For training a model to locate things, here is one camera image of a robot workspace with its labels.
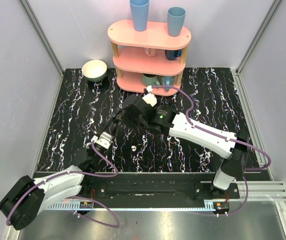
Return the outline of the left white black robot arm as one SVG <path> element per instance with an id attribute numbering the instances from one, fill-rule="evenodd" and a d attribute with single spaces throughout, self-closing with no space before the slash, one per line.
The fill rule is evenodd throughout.
<path id="1" fill-rule="evenodd" d="M 93 177 L 112 178 L 118 170 L 105 156 L 117 131 L 110 122 L 94 133 L 88 147 L 72 154 L 65 170 L 39 178 L 21 177 L 0 201 L 6 224 L 16 230 L 27 227 L 43 210 L 66 198 L 85 198 Z"/>

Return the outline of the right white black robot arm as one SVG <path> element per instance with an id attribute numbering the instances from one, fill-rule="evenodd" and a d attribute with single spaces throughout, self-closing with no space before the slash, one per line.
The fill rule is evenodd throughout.
<path id="1" fill-rule="evenodd" d="M 199 187 L 196 197 L 206 200 L 228 197 L 228 188 L 232 181 L 244 175 L 249 154 L 249 133 L 218 130 L 191 120 L 186 114 L 173 108 L 156 104 L 156 96 L 151 93 L 144 97 L 132 94 L 122 104 L 120 120 L 130 128 L 181 138 L 220 155 L 223 162 L 213 181 Z"/>

